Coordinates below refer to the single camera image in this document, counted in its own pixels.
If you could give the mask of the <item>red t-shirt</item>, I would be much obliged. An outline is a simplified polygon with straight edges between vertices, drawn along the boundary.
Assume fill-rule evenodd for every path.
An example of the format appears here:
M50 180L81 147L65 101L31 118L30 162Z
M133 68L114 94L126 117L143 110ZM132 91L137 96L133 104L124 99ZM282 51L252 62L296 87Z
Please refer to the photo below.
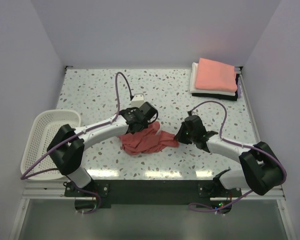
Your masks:
M160 123L155 121L140 132L118 136L121 148L130 156L158 153L167 147L178 148L175 135L160 128Z

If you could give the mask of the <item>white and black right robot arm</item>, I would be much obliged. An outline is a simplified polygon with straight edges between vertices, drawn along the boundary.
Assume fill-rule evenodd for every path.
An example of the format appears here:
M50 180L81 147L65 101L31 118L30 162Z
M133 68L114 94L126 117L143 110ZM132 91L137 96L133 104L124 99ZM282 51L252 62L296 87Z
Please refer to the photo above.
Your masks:
M247 144L222 138L219 132L207 131L197 115L185 118L174 139L239 163L240 170L224 170L213 179L226 190L250 188L263 196L287 179L286 170L267 143Z

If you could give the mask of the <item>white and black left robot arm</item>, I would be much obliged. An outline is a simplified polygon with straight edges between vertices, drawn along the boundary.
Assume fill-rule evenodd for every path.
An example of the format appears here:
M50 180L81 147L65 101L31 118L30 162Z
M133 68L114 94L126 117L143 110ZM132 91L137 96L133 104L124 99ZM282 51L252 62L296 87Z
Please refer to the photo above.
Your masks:
M47 148L47 154L62 176L85 191L94 191L91 175L82 166L84 151L112 137L135 134L147 129L152 118L158 117L158 110L149 102L140 107L118 111L114 116L95 124L72 128L63 125Z

